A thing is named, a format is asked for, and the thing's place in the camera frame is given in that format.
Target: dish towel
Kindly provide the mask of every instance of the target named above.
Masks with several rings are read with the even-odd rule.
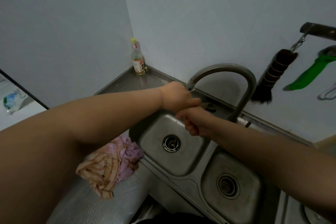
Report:
[[[88,180],[100,197],[111,199],[115,184],[130,177],[143,156],[137,143],[132,143],[129,137],[119,136],[90,154],[78,165],[76,174]]]

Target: orange striped cloth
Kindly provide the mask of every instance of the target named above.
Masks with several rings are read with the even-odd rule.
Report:
[[[77,167],[76,174],[88,180],[90,186],[100,197],[111,199],[120,163],[120,151],[112,154],[96,151]]]

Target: black brush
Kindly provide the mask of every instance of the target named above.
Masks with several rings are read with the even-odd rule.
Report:
[[[261,104],[272,102],[272,88],[274,84],[280,79],[287,67],[296,59],[298,53],[292,53],[290,50],[280,50],[273,59],[273,62],[268,67],[259,85],[256,87],[252,97],[252,102],[259,102]]]

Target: faucet spout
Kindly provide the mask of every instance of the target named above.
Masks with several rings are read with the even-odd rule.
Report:
[[[217,72],[233,72],[242,75],[246,81],[247,81],[247,89],[239,101],[236,109],[232,112],[232,114],[228,117],[229,121],[232,121],[234,123],[237,122],[237,118],[239,114],[242,112],[244,107],[246,106],[247,102],[250,100],[251,96],[254,93],[254,90],[257,86],[257,81],[255,79],[254,74],[247,69],[244,66],[236,65],[236,64],[217,64],[208,66],[200,71],[198,71],[196,74],[194,74],[193,77],[190,78],[186,89],[187,91],[193,91],[195,89],[196,83],[202,79],[203,77],[217,73]]]

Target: person's left hand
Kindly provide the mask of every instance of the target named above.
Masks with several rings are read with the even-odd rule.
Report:
[[[171,82],[158,88],[162,94],[163,109],[178,112],[188,107],[199,106],[201,100],[192,98],[191,94],[179,82]]]

